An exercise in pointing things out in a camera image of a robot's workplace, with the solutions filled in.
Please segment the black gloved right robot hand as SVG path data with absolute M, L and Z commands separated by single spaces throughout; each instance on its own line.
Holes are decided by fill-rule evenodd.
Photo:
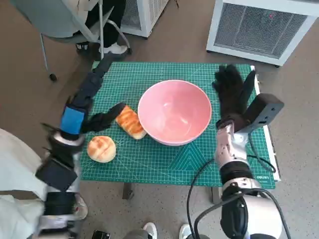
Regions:
M 221 129 L 230 123 L 240 130 L 246 126 L 244 117 L 247 103 L 254 89 L 256 71 L 252 70 L 246 79 L 242 79 L 237 68 L 230 64 L 220 65 L 215 72 L 215 81 L 212 87 L 218 94 L 220 105 L 220 120 L 216 127 Z

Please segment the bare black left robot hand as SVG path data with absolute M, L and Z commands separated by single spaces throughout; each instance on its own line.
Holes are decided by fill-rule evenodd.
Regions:
M 102 87 L 103 76 L 108 72 L 111 64 L 118 59 L 113 55 L 105 56 L 97 67 L 87 74 L 74 96 L 67 100 L 60 122 L 62 132 L 69 135 L 80 135 L 105 130 L 123 111 L 126 104 L 120 102 L 110 108 L 108 112 L 97 113 L 88 118 L 93 106 L 93 98 Z

